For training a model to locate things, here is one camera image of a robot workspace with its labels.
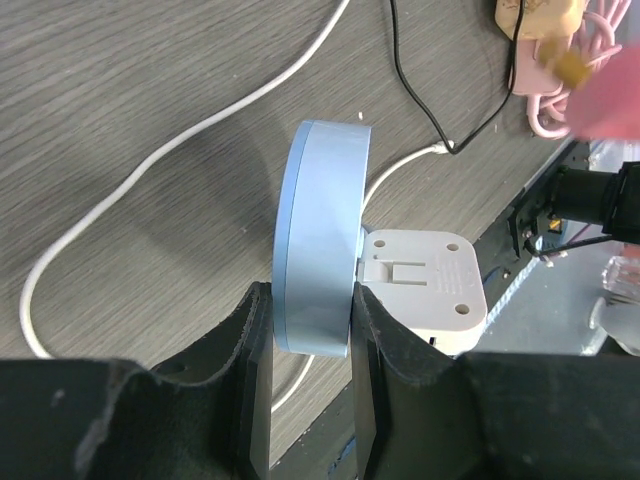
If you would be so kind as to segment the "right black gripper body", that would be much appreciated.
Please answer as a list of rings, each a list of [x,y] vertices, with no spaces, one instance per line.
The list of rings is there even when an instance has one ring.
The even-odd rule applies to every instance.
[[[613,240],[639,239],[639,163],[618,172],[566,169],[550,198],[553,216],[602,227]]]

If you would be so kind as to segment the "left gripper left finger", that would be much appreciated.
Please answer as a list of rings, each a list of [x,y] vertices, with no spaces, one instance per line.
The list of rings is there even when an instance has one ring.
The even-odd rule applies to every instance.
[[[272,296],[254,283],[209,333],[151,369],[5,360],[5,479],[266,479]]]

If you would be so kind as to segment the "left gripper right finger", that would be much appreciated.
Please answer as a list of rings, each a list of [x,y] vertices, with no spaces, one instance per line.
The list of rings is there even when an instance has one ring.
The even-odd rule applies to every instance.
[[[450,358],[353,294],[362,479],[635,479],[639,361],[613,354]]]

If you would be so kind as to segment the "pink square plug adapter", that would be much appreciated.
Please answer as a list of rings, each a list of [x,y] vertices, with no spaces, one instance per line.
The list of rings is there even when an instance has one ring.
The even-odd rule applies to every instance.
[[[639,141],[639,46],[623,48],[574,90],[565,110],[581,140]]]

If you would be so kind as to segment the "white square plug adapter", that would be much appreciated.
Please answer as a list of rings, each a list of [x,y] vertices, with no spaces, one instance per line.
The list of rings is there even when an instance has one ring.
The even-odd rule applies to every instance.
[[[376,230],[364,240],[357,280],[400,324],[446,355],[475,348],[486,328],[476,252],[457,234]]]

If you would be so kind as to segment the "round blue power socket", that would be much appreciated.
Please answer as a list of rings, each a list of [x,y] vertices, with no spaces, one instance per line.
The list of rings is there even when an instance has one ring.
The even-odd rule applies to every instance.
[[[287,352],[345,357],[362,251],[368,126],[306,120],[285,166],[274,230],[274,337]]]

